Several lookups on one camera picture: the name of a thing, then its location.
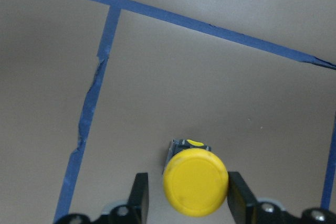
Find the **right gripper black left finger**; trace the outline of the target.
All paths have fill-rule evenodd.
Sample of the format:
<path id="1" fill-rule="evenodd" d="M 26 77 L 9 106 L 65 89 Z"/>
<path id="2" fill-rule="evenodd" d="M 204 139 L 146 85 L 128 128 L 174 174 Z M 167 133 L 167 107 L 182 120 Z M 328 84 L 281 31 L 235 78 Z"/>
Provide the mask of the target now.
<path id="1" fill-rule="evenodd" d="M 147 223 L 149 212 L 148 173 L 137 173 L 128 199 L 138 223 Z"/>

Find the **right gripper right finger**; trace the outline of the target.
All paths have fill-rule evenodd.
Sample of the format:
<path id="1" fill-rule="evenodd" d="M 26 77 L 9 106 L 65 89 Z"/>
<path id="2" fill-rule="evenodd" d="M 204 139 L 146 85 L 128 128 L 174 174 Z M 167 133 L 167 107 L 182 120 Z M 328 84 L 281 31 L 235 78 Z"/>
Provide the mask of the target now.
<path id="1" fill-rule="evenodd" d="M 237 224 L 253 222 L 258 201 L 239 172 L 228 172 L 229 189 L 227 203 Z"/>

